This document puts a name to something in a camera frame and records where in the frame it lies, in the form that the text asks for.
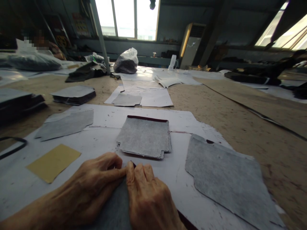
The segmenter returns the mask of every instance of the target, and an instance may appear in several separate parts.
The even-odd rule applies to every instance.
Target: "person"
[[[129,161],[122,168],[122,159],[111,152],[85,161],[62,186],[0,222],[0,229],[73,229],[90,224],[125,175],[133,229],[186,229],[168,187],[154,176],[152,167],[134,168]]]
[[[28,28],[28,29],[25,29],[23,33],[26,39],[30,40],[30,42],[34,44],[34,46],[37,47],[38,49],[50,50],[55,58],[60,59],[60,60],[66,60],[60,48],[53,42],[50,42],[49,40],[47,40],[44,37],[42,30]]]

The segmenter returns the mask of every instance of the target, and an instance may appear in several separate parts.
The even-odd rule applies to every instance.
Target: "white bottle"
[[[176,62],[176,55],[173,54],[172,59],[170,60],[169,70],[174,70],[174,65]]]

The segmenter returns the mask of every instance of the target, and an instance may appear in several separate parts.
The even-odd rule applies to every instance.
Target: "yellow square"
[[[26,168],[36,174],[38,177],[52,183],[54,179],[79,156],[80,152],[60,144],[41,158],[38,158]]]

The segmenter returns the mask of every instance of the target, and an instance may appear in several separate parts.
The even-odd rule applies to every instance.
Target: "plastic bag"
[[[37,50],[29,41],[16,40],[18,49],[8,57],[8,63],[16,69],[28,71],[52,71],[62,67],[61,60],[49,50]]]
[[[134,74],[138,66],[138,51],[135,48],[130,48],[123,52],[116,60],[113,69],[116,73]]]
[[[93,52],[93,54],[91,54],[89,56],[85,56],[85,59],[86,59],[87,62],[95,61],[97,63],[103,63],[103,64],[105,62],[104,57],[96,54],[95,52]]]
[[[0,67],[10,67],[10,64],[7,62],[7,59],[12,53],[1,53],[0,54]]]

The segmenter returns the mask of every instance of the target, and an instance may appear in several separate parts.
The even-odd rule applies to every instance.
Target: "black cord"
[[[5,153],[5,154],[2,154],[2,155],[0,156],[0,160],[2,160],[2,159],[4,159],[4,158],[8,157],[9,155],[12,155],[13,153],[15,153],[15,152],[21,150],[22,148],[24,148],[24,147],[28,144],[28,142],[27,142],[25,139],[22,139],[22,138],[20,138],[20,137],[1,137],[1,138],[0,138],[0,141],[4,141],[4,140],[7,140],[7,139],[14,139],[14,140],[16,140],[16,141],[23,142],[23,144],[22,144],[21,146],[18,146],[18,147],[15,148],[15,149],[13,149],[13,150],[11,150],[11,151]]]

